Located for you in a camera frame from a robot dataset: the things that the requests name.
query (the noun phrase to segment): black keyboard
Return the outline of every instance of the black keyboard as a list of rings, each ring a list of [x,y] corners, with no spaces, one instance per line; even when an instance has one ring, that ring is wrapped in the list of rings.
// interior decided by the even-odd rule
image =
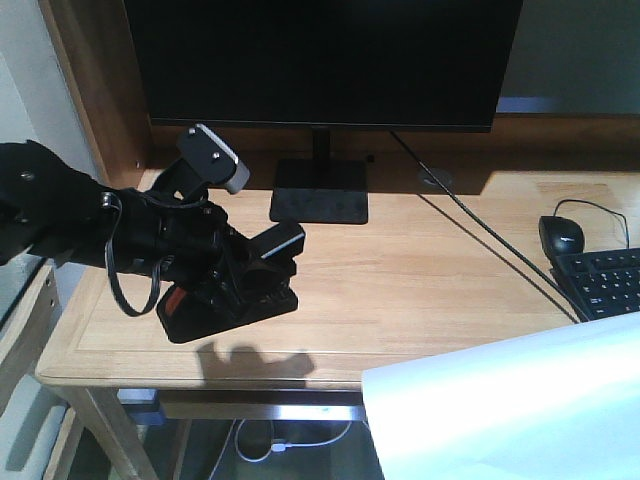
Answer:
[[[582,321],[640,311],[640,248],[559,255],[552,273]]]

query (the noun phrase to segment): computer mouse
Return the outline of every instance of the computer mouse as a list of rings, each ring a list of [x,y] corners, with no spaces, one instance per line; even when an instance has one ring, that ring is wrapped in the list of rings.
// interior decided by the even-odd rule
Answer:
[[[542,250],[551,261],[558,255],[581,253],[584,250],[582,228],[568,218],[542,216],[538,222],[538,232]]]

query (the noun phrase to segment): desk leg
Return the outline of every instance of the desk leg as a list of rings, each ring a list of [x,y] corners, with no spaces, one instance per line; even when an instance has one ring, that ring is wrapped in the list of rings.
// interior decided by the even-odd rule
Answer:
[[[96,437],[122,480],[158,480],[136,427],[113,389],[62,387],[59,393]]]

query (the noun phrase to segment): white paper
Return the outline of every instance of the white paper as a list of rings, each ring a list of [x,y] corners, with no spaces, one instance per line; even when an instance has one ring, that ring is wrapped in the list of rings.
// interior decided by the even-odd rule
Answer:
[[[640,313],[365,371],[386,480],[640,478]]]

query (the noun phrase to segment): monitor base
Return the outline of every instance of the monitor base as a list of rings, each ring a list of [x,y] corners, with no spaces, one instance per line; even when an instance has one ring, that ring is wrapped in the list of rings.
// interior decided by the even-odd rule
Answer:
[[[364,162],[283,159],[271,196],[272,221],[362,225],[369,220]]]

